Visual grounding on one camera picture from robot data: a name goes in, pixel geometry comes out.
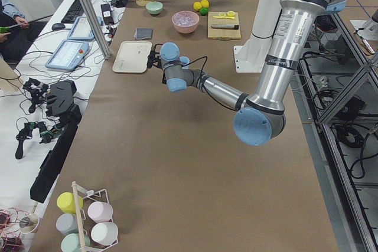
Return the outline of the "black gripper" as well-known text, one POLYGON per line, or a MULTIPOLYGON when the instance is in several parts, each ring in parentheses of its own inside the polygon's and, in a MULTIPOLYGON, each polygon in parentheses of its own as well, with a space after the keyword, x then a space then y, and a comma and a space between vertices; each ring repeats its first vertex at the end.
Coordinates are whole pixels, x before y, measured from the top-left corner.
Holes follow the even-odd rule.
POLYGON ((152 67, 156 67, 162 70, 161 59, 159 56, 159 52, 157 51, 157 46, 159 45, 162 45, 162 44, 155 44, 151 48, 151 51, 148 55, 147 64, 146 64, 148 69, 151 69, 152 67))

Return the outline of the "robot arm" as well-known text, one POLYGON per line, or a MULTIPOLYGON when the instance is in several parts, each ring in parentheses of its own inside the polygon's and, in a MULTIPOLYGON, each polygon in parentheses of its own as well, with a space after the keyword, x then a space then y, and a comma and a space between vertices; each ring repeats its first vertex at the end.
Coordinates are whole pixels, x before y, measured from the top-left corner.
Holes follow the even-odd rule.
POLYGON ((260 49, 263 63, 258 86, 246 94, 204 70, 192 70, 188 58, 180 56, 172 42, 151 51, 149 67, 162 70, 164 81, 173 93, 195 87, 222 106, 236 112, 236 136, 245 144, 260 146, 279 135, 285 127, 283 99, 297 68, 304 44, 316 17, 340 12, 346 0, 259 0, 254 27, 268 20, 268 47, 260 49))

